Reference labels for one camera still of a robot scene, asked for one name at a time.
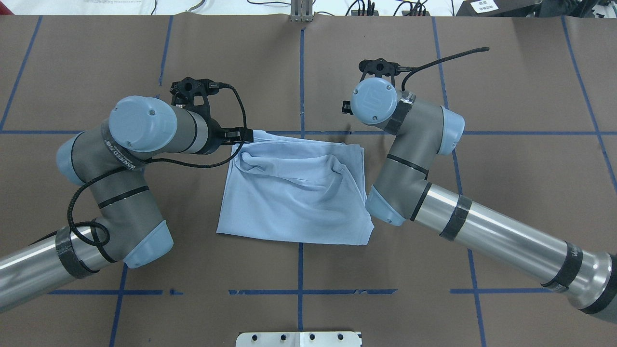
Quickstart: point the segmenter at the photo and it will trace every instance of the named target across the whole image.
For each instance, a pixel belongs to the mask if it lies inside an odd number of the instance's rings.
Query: metal bracket
[[[292,22],[312,22],[313,21],[313,0],[291,0]]]
[[[242,333],[236,347],[362,347],[360,332]]]

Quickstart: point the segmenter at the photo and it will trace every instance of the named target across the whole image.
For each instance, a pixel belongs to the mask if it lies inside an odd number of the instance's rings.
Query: folded shirt
[[[254,131],[230,162],[217,233],[365,245],[364,149]]]

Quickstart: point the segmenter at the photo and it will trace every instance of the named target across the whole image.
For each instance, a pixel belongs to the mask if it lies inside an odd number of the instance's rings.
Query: white label
[[[493,0],[480,0],[471,3],[473,10],[476,13],[485,13],[490,11],[499,10],[499,7],[495,4]]]

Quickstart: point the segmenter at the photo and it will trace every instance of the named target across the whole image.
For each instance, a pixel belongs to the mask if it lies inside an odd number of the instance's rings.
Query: black tape
[[[403,124],[403,121],[405,121],[405,118],[412,109],[413,102],[416,99],[414,94],[412,94],[409,98],[408,96],[409,92],[404,91],[399,102],[396,104],[396,108],[394,109],[392,117],[390,117],[390,121],[388,121],[386,127],[384,128],[386,133],[396,136],[399,132],[400,126]]]
[[[109,206],[113,203],[117,203],[120,200],[129,198],[135,194],[139,194],[143,191],[146,190],[150,190],[150,188],[148,186],[140,186],[139,188],[135,188],[133,190],[127,191],[126,193],[122,193],[122,194],[118,194],[116,196],[114,196],[113,198],[107,199],[105,201],[103,201],[102,203],[99,204],[99,209],[102,209],[103,207]]]
[[[90,227],[90,232],[91,232],[91,234],[92,234],[92,239],[93,239],[95,242],[100,242],[100,240],[99,240],[99,235],[98,235],[98,233],[96,232],[96,228],[95,228],[95,227]],[[107,260],[107,262],[110,262],[110,263],[112,263],[112,264],[113,264],[114,262],[117,262],[117,260],[114,260],[114,259],[113,259],[113,258],[109,255],[109,253],[107,253],[107,251],[105,250],[105,248],[104,248],[103,246],[96,246],[96,247],[97,247],[97,249],[99,250],[99,253],[101,254],[101,256],[103,256],[103,258],[105,258],[105,260]]]
[[[83,261],[77,258],[73,243],[71,242],[71,231],[68,227],[58,230],[56,234],[56,253],[64,269],[77,279],[82,279],[99,272],[98,270],[91,270]]]
[[[617,258],[614,255],[611,256],[611,277],[608,279],[607,286],[600,294],[598,300],[596,300],[593,304],[581,309],[580,311],[585,312],[586,314],[595,314],[598,313],[605,308],[614,300],[615,295],[617,295]]]
[[[542,284],[543,287],[556,293],[563,293],[568,290],[568,287],[572,281],[574,281],[582,266],[582,249],[567,241],[566,245],[568,246],[568,250],[566,251],[566,259],[563,261],[561,268],[552,280]]]
[[[407,166],[411,167],[412,169],[420,171],[421,173],[424,174],[424,179],[428,178],[428,170],[423,168],[422,166],[416,165],[416,164],[414,164],[414,163],[412,163],[410,161],[406,161],[403,158],[400,158],[400,157],[397,157],[397,156],[393,156],[392,154],[388,154],[386,156],[386,158],[392,159],[393,161],[396,161],[396,162],[400,162],[403,165],[407,165]]]
[[[472,200],[470,198],[467,198],[464,195],[458,195],[457,206],[454,208],[454,211],[452,211],[448,224],[445,225],[444,230],[439,234],[439,236],[448,241],[453,241],[457,237],[458,232],[467,220],[467,214],[469,214],[471,203]]]
[[[428,194],[428,191],[431,189],[431,185],[433,185],[431,182],[428,182],[426,184],[426,187],[424,188],[424,191],[422,192],[422,196],[420,196],[420,200],[418,201],[416,208],[413,210],[412,217],[409,218],[409,220],[411,220],[412,222],[416,220],[416,216],[418,215],[418,212],[420,211],[420,207],[422,207],[422,204],[424,203],[424,199],[426,199],[426,195]]]
[[[109,131],[109,121],[105,121],[101,125],[101,136],[103,137],[103,143],[107,150],[109,150],[109,152],[127,169],[135,170],[146,166],[147,163],[132,155],[126,148],[120,146],[114,140],[114,137]]]

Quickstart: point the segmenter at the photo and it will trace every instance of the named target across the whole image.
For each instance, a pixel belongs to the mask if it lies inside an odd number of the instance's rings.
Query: white metal plate
[[[236,347],[362,347],[360,332],[242,333]]]

